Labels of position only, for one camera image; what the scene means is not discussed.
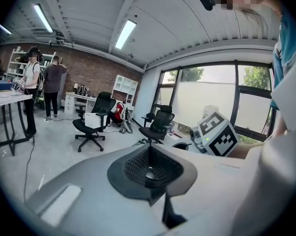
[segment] white table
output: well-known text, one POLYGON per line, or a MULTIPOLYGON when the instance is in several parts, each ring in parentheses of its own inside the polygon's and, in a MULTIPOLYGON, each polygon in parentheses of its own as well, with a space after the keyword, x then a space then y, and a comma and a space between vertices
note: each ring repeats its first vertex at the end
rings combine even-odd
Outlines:
MULTIPOLYGON (((78 102, 78 99, 83 99, 86 100, 86 106, 85 106, 85 113, 91 113, 92 109, 95 105, 95 102, 97 100, 96 97, 88 97, 88 96, 82 96, 82 95, 78 95, 78 94, 74 94, 72 92, 67 92, 66 93, 66 100, 65 100, 65 110, 64 112, 66 114, 75 114, 76 113, 76 109, 77 107, 75 106, 75 104, 84 104, 83 102, 78 102)), ((134 111, 134 106, 130 105, 130 104, 124 104, 125 108, 128 108, 128 110, 132 113, 134 111)))
POLYGON ((25 95, 25 94, 12 96, 11 95, 12 93, 13 93, 13 91, 0 92, 0 107, 2 110, 4 128, 5 128, 5 133, 6 133, 6 137, 7 137, 6 141, 2 141, 2 142, 0 141, 0 146, 9 145, 11 153, 14 156, 15 155, 15 145, 29 141, 29 138, 27 136, 27 131, 25 128, 25 124, 24 124, 24 119, 22 117, 20 102, 24 101, 24 100, 32 99, 32 97, 30 95, 25 95), (12 121, 11 107, 10 107, 10 104, 15 103, 15 102, 17 102, 17 105, 18 105, 19 118, 20 118, 23 132, 25 134, 25 138, 18 139, 18 140, 15 140, 15 129, 14 129, 13 121, 12 121), (7 128, 5 105, 8 105, 8 110, 9 110, 9 118, 10 118, 11 129, 12 129, 12 137, 11 138, 9 138, 9 133, 8 133, 8 128, 7 128))

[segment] mesh chair back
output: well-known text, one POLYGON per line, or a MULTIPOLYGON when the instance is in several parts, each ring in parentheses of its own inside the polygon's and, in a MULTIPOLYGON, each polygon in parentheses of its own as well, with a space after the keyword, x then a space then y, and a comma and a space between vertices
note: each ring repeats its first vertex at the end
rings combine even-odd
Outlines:
POLYGON ((101 92, 97 97, 92 113, 106 113, 108 114, 116 103, 115 99, 111 98, 111 93, 101 92))
POLYGON ((158 110, 156 117, 154 118, 150 126, 150 129, 154 132, 163 134, 166 131, 166 128, 164 128, 163 126, 169 126, 174 117, 175 115, 173 113, 158 110))

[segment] ceiling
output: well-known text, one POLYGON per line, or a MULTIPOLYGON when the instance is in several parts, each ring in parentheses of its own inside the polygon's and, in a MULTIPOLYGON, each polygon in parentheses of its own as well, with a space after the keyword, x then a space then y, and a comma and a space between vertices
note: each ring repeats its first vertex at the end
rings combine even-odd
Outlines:
POLYGON ((263 27, 240 12, 218 6, 206 11, 199 0, 17 0, 3 22, 13 34, 0 31, 0 40, 74 42, 143 69, 169 55, 210 42, 277 40, 279 19, 267 7, 259 5, 255 10, 265 19, 263 27), (37 3, 54 29, 52 36, 33 9, 37 3), (122 50, 116 49, 115 43, 128 19, 137 26, 122 50))

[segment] red shirt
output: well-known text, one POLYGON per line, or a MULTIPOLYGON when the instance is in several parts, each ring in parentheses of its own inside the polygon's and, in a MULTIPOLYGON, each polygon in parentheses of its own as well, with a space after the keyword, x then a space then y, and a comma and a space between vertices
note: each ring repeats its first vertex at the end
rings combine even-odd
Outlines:
POLYGON ((121 118, 121 114, 122 114, 122 112, 123 112, 124 107, 123 107, 122 104, 117 103, 116 108, 118 108, 119 111, 118 111, 118 113, 115 114, 115 117, 116 117, 116 119, 118 119, 118 120, 122 120, 122 118, 121 118))

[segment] window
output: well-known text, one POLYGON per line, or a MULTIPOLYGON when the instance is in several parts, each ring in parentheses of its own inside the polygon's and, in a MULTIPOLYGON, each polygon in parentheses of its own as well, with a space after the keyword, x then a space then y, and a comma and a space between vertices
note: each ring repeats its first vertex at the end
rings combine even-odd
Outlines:
POLYGON ((268 120, 271 99, 251 94, 240 94, 235 126, 262 133, 268 120))
POLYGON ((241 61, 166 71, 160 76, 151 111, 172 106, 175 133, 188 137, 190 128, 202 119, 204 107, 213 105, 234 125, 241 143, 253 144, 273 131, 272 81, 270 65, 241 61))
POLYGON ((239 85, 241 86, 271 90, 271 75, 269 68, 239 65, 238 74, 239 85))
POLYGON ((187 127, 195 127, 207 105, 217 106, 231 117, 235 95, 235 66, 216 65, 183 69, 173 100, 174 121, 182 126, 174 130, 188 136, 187 127))
POLYGON ((154 104, 158 105, 169 105, 173 88, 159 88, 155 98, 154 104))
POLYGON ((252 139, 247 136, 242 136, 242 135, 239 135, 239 139, 240 139, 240 144, 257 144, 260 142, 258 140, 252 139))

